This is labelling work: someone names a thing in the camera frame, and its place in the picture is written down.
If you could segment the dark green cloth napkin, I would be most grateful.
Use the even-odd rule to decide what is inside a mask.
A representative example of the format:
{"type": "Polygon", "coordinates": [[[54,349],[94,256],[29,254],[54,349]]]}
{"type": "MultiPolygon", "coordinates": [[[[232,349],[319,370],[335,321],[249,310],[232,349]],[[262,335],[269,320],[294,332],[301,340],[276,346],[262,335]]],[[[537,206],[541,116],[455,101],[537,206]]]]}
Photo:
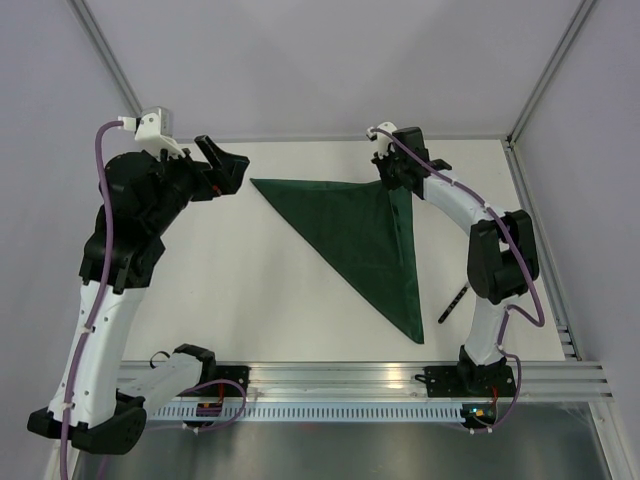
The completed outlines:
{"type": "Polygon", "coordinates": [[[252,184],[376,311],[412,342],[424,342],[410,192],[380,181],[252,184]]]}

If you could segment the fork with black handle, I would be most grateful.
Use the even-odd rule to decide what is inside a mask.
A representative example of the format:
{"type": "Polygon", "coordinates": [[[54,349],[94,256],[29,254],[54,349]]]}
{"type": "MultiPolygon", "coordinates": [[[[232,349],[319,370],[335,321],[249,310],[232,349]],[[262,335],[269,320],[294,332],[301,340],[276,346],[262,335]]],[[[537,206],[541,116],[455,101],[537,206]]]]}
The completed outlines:
{"type": "Polygon", "coordinates": [[[448,319],[448,317],[451,315],[453,310],[456,308],[456,306],[460,303],[462,298],[468,292],[469,288],[470,288],[470,284],[466,282],[464,286],[459,290],[459,292],[455,295],[455,297],[451,300],[448,306],[445,308],[444,312],[439,316],[437,320],[438,324],[443,324],[448,319]]]}

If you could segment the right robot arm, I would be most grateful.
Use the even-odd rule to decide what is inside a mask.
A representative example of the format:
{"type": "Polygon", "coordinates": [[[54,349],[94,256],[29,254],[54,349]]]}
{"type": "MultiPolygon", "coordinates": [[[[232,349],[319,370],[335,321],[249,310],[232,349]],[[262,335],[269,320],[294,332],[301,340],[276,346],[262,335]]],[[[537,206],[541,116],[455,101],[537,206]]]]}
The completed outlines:
{"type": "Polygon", "coordinates": [[[390,122],[371,127],[372,159],[383,185],[403,188],[438,208],[468,237],[467,283],[476,295],[469,335],[454,366],[427,366],[418,374],[430,398],[515,397],[517,375],[508,365],[504,337],[518,299],[529,294],[535,312],[526,319],[543,327],[545,316],[534,282],[539,262],[530,215],[492,206],[459,180],[452,167],[433,160],[420,128],[390,122]]]}

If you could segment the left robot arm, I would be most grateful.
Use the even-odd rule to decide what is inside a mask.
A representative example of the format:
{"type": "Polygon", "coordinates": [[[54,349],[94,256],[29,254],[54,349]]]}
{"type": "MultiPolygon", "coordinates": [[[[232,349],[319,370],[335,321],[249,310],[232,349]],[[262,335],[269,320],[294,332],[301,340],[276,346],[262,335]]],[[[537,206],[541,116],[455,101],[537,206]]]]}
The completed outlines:
{"type": "Polygon", "coordinates": [[[171,399],[216,389],[214,353],[191,344],[178,346],[131,386],[117,385],[131,325],[165,251],[163,234],[189,204],[235,194],[250,165],[206,135],[195,144],[203,161],[188,150],[162,150],[158,156],[126,152],[106,163],[109,198],[84,246],[73,347],[54,398],[30,414],[30,432],[89,454],[123,455],[141,437],[148,416],[171,399]]]}

